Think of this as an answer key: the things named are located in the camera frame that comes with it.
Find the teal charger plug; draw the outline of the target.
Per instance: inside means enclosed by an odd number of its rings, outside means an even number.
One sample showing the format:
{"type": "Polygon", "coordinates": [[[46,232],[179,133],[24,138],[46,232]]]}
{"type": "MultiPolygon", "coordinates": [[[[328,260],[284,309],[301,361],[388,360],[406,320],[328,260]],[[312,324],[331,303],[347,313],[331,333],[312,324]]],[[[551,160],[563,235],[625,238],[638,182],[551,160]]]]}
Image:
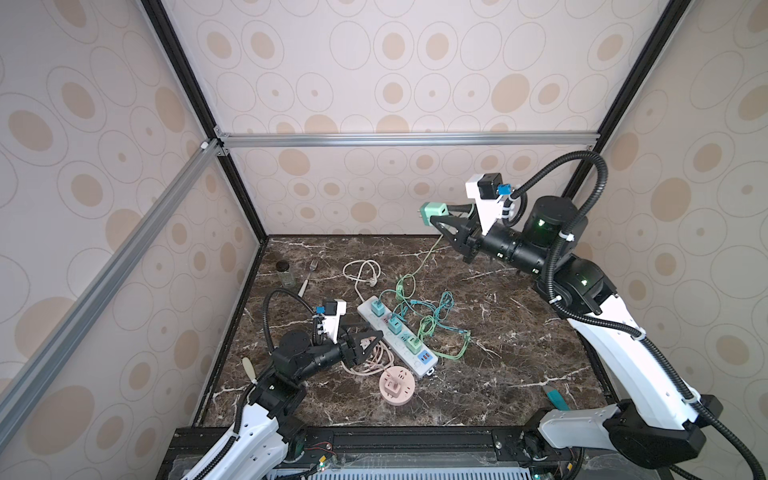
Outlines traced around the teal charger plug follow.
{"type": "Polygon", "coordinates": [[[371,303],[371,311],[375,316],[382,317],[386,313],[387,308],[379,299],[374,299],[371,303]]]}

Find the pink charger plug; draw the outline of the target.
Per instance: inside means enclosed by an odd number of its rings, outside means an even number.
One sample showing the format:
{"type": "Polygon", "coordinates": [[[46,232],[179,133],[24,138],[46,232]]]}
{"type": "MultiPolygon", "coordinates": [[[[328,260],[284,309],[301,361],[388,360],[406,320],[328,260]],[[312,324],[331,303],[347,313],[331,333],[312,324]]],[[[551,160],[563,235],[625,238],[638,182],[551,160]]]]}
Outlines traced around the pink charger plug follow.
{"type": "Polygon", "coordinates": [[[386,394],[392,397],[399,397],[402,391],[402,384],[398,378],[387,375],[384,379],[383,388],[386,394]]]}

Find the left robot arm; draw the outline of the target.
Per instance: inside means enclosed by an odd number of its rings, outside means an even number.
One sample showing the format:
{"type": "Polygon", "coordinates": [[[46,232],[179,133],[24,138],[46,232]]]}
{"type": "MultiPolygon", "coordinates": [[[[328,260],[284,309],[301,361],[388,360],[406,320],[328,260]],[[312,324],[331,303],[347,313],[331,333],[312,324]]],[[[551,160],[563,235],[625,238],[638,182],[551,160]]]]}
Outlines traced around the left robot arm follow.
{"type": "Polygon", "coordinates": [[[306,381],[336,364],[351,369],[371,358],[383,332],[373,327],[349,333],[340,327],[346,308],[328,300],[313,308],[297,293],[276,288],[262,303],[268,365],[236,403],[232,425],[189,470],[186,479],[265,479],[303,450],[304,424],[294,416],[306,396],[306,381]],[[275,344],[269,307],[276,295],[297,301],[310,315],[313,332],[291,330],[275,344]]]}

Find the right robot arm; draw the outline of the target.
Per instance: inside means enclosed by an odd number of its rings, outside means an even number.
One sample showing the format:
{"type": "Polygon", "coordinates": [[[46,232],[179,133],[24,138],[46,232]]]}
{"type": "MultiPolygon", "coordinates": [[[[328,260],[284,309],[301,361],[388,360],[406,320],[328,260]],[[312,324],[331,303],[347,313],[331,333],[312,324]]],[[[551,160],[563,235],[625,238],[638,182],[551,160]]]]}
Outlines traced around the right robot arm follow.
{"type": "Polygon", "coordinates": [[[765,473],[755,455],[720,420],[721,402],[698,393],[677,373],[630,314],[614,283],[574,250],[600,199],[609,170],[592,151],[566,153],[534,175],[542,180],[573,161],[593,165],[597,178],[581,206],[560,196],[528,199],[529,185],[512,186],[498,173],[471,178],[468,202],[425,203],[423,221],[435,227],[466,262],[486,254],[534,277],[540,297],[569,323],[613,372],[626,397],[591,410],[537,412],[521,429],[513,451],[526,466],[554,461],[562,451],[576,462],[587,450],[621,454],[637,466],[682,473],[712,428],[740,454],[756,479],[765,473]]]}

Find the round pink power socket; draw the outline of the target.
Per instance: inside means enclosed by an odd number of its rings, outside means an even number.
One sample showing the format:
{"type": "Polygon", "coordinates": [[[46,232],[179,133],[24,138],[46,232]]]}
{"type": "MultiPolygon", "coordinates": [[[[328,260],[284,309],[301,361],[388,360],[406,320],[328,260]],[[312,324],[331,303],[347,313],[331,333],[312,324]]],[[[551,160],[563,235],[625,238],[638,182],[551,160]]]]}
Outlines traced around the round pink power socket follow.
{"type": "Polygon", "coordinates": [[[392,366],[382,373],[379,389],[385,402],[393,406],[402,406],[414,395],[415,379],[409,369],[392,366]]]}

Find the white colourful power strip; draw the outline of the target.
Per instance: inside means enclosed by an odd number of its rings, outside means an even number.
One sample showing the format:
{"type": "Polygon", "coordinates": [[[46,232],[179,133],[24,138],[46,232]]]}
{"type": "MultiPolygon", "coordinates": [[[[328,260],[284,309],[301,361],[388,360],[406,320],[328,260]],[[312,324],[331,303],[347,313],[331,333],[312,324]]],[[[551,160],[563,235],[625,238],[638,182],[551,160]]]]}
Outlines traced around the white colourful power strip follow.
{"type": "Polygon", "coordinates": [[[383,332],[383,341],[419,379],[431,376],[438,364],[436,354],[407,325],[401,315],[372,296],[357,307],[358,314],[374,329],[383,332]]]}

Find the glass spice jar black lid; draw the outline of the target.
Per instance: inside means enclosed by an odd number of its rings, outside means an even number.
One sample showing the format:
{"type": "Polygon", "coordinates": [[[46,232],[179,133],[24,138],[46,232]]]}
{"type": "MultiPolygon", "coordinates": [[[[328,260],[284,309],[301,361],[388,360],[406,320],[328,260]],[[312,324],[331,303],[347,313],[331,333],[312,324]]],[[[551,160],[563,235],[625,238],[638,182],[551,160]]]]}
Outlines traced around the glass spice jar black lid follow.
{"type": "Polygon", "coordinates": [[[278,260],[275,264],[275,270],[283,288],[294,289],[296,287],[297,281],[288,260],[278,260]]]}

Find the cream spatula at edge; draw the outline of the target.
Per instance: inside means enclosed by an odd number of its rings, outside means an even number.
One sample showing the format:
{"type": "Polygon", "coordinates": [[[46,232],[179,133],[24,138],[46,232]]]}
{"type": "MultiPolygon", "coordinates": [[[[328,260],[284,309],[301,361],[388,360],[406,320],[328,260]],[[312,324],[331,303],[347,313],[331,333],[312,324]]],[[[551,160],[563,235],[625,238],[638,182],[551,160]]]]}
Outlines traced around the cream spatula at edge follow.
{"type": "Polygon", "coordinates": [[[246,373],[246,376],[247,376],[248,380],[252,384],[256,384],[257,383],[257,374],[255,372],[255,369],[254,369],[254,366],[253,366],[251,360],[248,357],[243,357],[241,359],[241,364],[242,364],[242,367],[243,367],[243,369],[244,369],[244,371],[246,373]]]}

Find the teal handled tool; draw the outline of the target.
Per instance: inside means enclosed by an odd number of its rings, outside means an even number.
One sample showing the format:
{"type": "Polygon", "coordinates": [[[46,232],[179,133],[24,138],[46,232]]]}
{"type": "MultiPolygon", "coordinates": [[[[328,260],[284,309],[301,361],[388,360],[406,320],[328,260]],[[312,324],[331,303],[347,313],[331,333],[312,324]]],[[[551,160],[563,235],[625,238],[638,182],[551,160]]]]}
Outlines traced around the teal handled tool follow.
{"type": "Polygon", "coordinates": [[[562,396],[562,394],[558,390],[556,390],[554,387],[549,385],[544,385],[542,389],[555,409],[560,411],[570,410],[570,407],[567,404],[565,398],[562,396]]]}

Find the aluminium frame crossbar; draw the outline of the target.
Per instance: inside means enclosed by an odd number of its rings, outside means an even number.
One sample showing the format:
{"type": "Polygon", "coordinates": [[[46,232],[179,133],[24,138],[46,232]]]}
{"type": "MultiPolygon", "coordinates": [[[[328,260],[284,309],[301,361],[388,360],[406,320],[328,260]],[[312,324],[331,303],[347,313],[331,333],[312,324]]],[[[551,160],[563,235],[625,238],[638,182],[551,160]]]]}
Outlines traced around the aluminium frame crossbar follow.
{"type": "Polygon", "coordinates": [[[597,131],[421,132],[421,133],[222,133],[224,148],[363,148],[452,146],[593,145],[597,131]]]}

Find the aluminium frame left bar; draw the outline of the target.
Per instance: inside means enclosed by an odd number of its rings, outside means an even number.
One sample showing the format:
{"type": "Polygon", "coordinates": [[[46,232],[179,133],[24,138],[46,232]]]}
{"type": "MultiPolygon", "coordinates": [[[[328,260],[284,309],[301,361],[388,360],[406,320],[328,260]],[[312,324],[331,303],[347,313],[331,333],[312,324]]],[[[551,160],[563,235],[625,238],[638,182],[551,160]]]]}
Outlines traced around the aluminium frame left bar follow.
{"type": "Polygon", "coordinates": [[[197,150],[11,383],[1,399],[2,449],[7,448],[194,183],[217,157],[221,145],[220,140],[211,138],[197,150]]]}

